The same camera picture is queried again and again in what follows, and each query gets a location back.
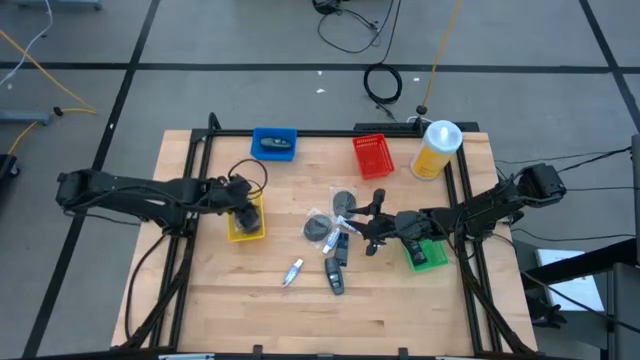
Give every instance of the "green container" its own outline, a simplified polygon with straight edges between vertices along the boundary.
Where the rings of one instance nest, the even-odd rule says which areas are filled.
[[[420,245],[422,252],[424,252],[424,255],[427,257],[427,262],[418,266],[413,266],[411,256],[405,248],[404,253],[407,255],[407,262],[409,263],[411,270],[415,272],[422,272],[447,265],[449,263],[449,258],[444,250],[443,242],[444,241],[432,241],[429,239],[420,240],[418,244]]]

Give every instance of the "wooden table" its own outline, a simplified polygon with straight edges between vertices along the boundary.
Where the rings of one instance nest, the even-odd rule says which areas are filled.
[[[154,179],[182,177],[189,137],[190,131],[165,133]],[[413,355],[472,355],[459,266],[448,247],[449,265],[414,273],[399,240],[390,240],[375,256],[367,257],[366,242],[351,235],[348,267],[343,269],[346,291],[334,296],[325,277],[322,252],[302,236],[309,209],[328,213],[331,186],[357,188],[359,206],[371,201],[375,189],[385,188],[383,211],[391,214],[449,206],[444,176],[424,182],[409,170],[420,140],[387,142],[396,170],[380,179],[360,177],[350,138],[301,137],[293,162],[265,162],[269,183],[264,191],[264,239],[230,243],[226,215],[201,218],[180,351],[247,353],[254,344],[261,344],[265,353],[393,355],[399,347],[407,347]],[[233,164],[250,156],[250,144],[251,137],[214,138],[208,175],[226,175]],[[474,194],[493,187],[497,177],[487,134],[465,133],[464,147]],[[452,163],[461,201],[457,162]],[[262,181],[255,164],[244,164],[237,171]],[[499,226],[496,232],[510,237],[506,227]],[[142,225],[132,269],[159,235],[155,224]],[[167,243],[147,259],[136,279],[131,329],[156,302]],[[497,237],[488,239],[484,248],[496,307],[524,343],[535,349],[513,248]],[[284,274],[298,258],[305,261],[303,269],[283,289]],[[483,347],[489,349],[486,316],[476,304]],[[172,312],[170,305],[165,343]],[[113,344],[125,340],[123,318],[124,299]]]

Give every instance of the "plastic bottle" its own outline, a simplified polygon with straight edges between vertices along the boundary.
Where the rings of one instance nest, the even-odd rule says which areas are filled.
[[[411,172],[418,179],[433,180],[462,144],[462,132],[451,121],[438,120],[429,124],[420,149],[411,160]]]

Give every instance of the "red plastic basket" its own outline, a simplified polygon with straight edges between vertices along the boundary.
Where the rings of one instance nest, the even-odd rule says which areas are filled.
[[[393,161],[383,134],[353,138],[353,147],[363,178],[382,177],[393,172]]]

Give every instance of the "blue bin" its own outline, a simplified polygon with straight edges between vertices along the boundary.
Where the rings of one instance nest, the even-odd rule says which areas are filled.
[[[267,150],[260,145],[260,139],[271,137],[280,138],[291,142],[291,150]],[[255,128],[253,129],[253,142],[251,143],[251,155],[258,160],[266,161],[292,161],[296,155],[296,140],[298,130],[289,128]]]

